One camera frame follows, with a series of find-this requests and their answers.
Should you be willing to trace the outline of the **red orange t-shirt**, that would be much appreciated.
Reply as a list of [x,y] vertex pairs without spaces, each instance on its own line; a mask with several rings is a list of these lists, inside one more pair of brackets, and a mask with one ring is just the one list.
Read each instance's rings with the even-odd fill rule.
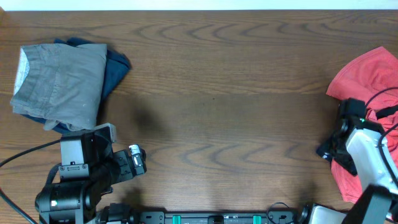
[[[329,84],[326,94],[339,100],[355,98],[367,103],[376,93],[391,87],[397,87],[397,58],[384,47],[378,47],[343,67]],[[384,117],[377,112],[393,106],[397,106],[397,90],[386,91],[367,106],[366,119],[380,123],[387,131],[397,124],[397,111]],[[397,166],[397,128],[386,138]],[[356,203],[362,194],[359,177],[351,175],[334,160],[331,161],[331,173],[343,200]]]

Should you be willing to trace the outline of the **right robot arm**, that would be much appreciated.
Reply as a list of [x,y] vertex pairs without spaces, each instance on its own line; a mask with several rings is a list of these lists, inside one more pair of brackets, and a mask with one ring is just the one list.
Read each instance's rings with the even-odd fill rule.
[[359,177],[361,196],[346,213],[317,203],[308,205],[302,212],[303,223],[397,223],[397,167],[387,148],[387,131],[365,116],[365,102],[343,100],[336,128],[316,150],[320,157]]

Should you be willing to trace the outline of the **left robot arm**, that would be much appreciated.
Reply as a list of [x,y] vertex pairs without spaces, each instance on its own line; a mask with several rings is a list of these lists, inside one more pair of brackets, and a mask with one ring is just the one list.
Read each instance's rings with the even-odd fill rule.
[[147,171],[141,147],[133,144],[114,152],[115,142],[116,128],[109,123],[62,135],[62,161],[50,170],[35,199],[40,223],[139,223],[139,215],[126,204],[96,210],[114,184]]

